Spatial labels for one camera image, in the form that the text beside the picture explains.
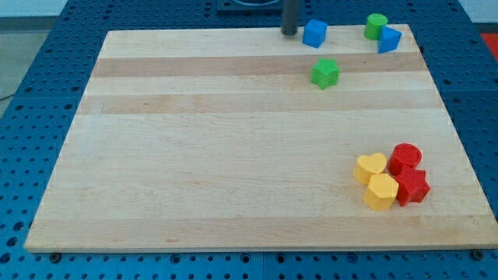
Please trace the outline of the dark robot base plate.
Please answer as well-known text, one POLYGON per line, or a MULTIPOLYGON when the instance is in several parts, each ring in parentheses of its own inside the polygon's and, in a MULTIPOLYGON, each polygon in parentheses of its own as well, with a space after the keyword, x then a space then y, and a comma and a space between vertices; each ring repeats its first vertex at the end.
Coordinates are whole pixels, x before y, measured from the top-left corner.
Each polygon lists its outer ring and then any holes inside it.
POLYGON ((261 14, 265 12, 280 12, 281 0, 216 0, 216 11, 220 15, 261 14))

